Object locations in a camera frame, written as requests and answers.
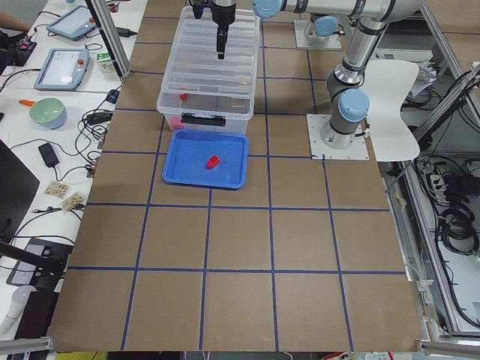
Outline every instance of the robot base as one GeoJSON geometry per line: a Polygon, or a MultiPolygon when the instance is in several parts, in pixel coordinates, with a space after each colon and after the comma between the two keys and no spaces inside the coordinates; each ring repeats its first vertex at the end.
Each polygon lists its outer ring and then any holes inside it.
{"type": "MultiPolygon", "coordinates": [[[[363,136],[356,137],[352,145],[344,150],[337,150],[326,145],[321,136],[320,130],[322,126],[330,120],[331,115],[327,114],[308,114],[307,126],[308,136],[310,137],[310,151],[313,159],[322,160],[368,160],[368,150],[365,145],[363,136]]],[[[358,126],[357,134],[362,132],[362,128],[358,126]]]]}
{"type": "Polygon", "coordinates": [[[295,20],[293,22],[293,27],[295,28],[295,39],[299,49],[342,50],[338,35],[331,35],[324,41],[311,43],[305,37],[305,29],[309,23],[310,20],[295,20]]]}

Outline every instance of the clear plastic container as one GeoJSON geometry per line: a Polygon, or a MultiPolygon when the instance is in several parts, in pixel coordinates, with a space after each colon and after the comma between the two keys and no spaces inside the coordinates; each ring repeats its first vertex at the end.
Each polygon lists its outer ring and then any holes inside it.
{"type": "Polygon", "coordinates": [[[184,7],[157,102],[170,128],[245,134],[254,114],[259,43],[259,18],[238,9],[219,60],[210,10],[195,19],[184,7]]]}

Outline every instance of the black plug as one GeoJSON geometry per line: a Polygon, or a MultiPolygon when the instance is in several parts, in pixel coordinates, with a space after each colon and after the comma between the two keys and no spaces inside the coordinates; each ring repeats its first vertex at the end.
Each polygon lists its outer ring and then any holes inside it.
{"type": "Polygon", "coordinates": [[[118,36],[122,38],[129,38],[130,36],[138,34],[135,31],[131,31],[129,28],[119,28],[117,27],[118,36]]]}

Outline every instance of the green bowl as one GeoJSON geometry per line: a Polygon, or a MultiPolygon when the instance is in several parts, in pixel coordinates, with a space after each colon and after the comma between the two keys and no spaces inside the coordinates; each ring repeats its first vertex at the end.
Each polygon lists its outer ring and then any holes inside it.
{"type": "Polygon", "coordinates": [[[48,129],[60,128],[67,120],[65,105],[54,97],[39,100],[30,109],[31,119],[48,129]]]}

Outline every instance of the red object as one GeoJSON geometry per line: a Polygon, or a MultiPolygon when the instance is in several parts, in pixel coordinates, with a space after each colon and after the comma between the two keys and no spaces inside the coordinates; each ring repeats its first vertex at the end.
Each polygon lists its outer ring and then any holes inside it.
{"type": "Polygon", "coordinates": [[[205,165],[207,169],[214,169],[220,163],[220,158],[217,155],[212,155],[205,165]]]}

